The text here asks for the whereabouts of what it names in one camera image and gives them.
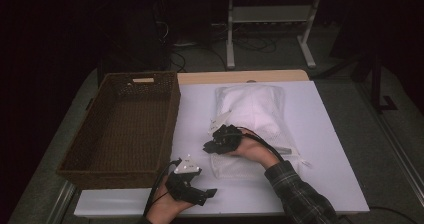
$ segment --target floor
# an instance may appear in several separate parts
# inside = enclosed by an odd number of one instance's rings
[[[302,25],[261,27],[266,30],[262,33],[258,31],[257,26],[238,28],[239,33],[235,40],[235,71],[303,69],[313,78],[343,61],[329,57],[339,31],[337,25],[318,26],[312,30],[308,43],[317,63],[314,70],[306,67],[297,44],[296,36],[302,32]],[[169,62],[169,69],[180,72],[227,71],[225,39],[222,36],[224,31],[225,26],[216,25],[216,41],[207,47],[190,40],[177,42],[170,55],[172,61]],[[424,166],[424,160],[420,155],[424,151],[424,118],[404,93],[396,76],[384,67],[381,94],[390,96],[398,110],[378,114],[369,102],[370,78],[362,83],[355,83],[350,79],[355,66],[356,63],[352,63],[325,79],[315,80],[371,209],[369,213],[341,216],[340,222],[424,223],[424,203],[417,189],[422,187],[420,176],[424,176],[421,168]],[[415,183],[415,186],[414,179],[407,174],[407,170],[417,174],[415,177],[418,177],[418,184]],[[106,220],[75,217],[72,212],[78,195],[77,191],[62,223],[137,222],[136,218]],[[276,223],[282,220],[278,217],[224,218],[219,222]],[[216,220],[176,219],[174,223],[216,223]]]

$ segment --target basket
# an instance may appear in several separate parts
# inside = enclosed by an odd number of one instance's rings
[[[170,161],[175,72],[107,74],[57,174],[77,188],[152,187]]]

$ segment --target folded white garment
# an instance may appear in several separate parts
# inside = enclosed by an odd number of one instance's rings
[[[281,87],[246,83],[216,90],[217,116],[231,112],[225,125],[254,131],[289,160],[299,173],[299,153],[284,122],[284,90]],[[217,178],[257,178],[263,167],[241,157],[211,155]]]

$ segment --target desk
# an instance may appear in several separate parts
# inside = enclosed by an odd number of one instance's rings
[[[184,73],[178,78],[181,102],[171,159],[190,154],[203,169],[192,186],[218,188],[215,197],[208,199],[203,207],[190,208],[181,216],[283,213],[280,200],[263,175],[248,181],[217,179],[212,173],[209,155],[202,150],[210,139],[207,129],[214,115],[216,87],[239,85],[249,80],[284,89],[287,100],[284,118],[302,158],[312,164],[311,168],[301,166],[300,176],[326,196],[338,214],[369,210],[315,84],[308,81],[304,71]],[[141,215],[149,193],[150,189],[84,190],[74,214],[85,217]]]

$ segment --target dark background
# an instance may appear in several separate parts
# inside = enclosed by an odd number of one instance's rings
[[[208,23],[225,22],[223,0],[161,3],[0,0],[0,223],[7,222],[92,70],[164,70],[169,47],[158,40],[153,19],[169,22],[171,36],[206,43]],[[155,9],[146,8],[152,4]],[[379,55],[424,112],[423,10],[422,0],[322,0],[315,23],[342,24],[333,55]]]

